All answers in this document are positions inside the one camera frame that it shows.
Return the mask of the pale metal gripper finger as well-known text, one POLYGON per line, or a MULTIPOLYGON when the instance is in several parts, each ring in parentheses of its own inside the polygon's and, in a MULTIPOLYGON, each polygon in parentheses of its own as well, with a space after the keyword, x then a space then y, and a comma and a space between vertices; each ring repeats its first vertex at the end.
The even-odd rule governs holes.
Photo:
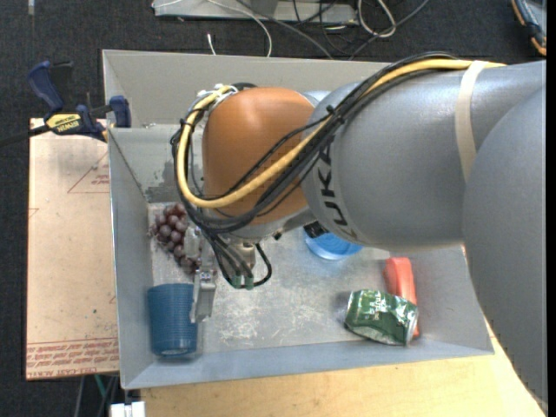
POLYGON ((215 300, 216 283, 212 273, 199 269, 195 272, 193 284, 193 302, 190 311, 190 320, 201 323, 212 316, 215 300))
POLYGON ((190 260, 197 260, 202 253, 202 236, 196 228, 188 228, 183 238, 183 251, 190 260))

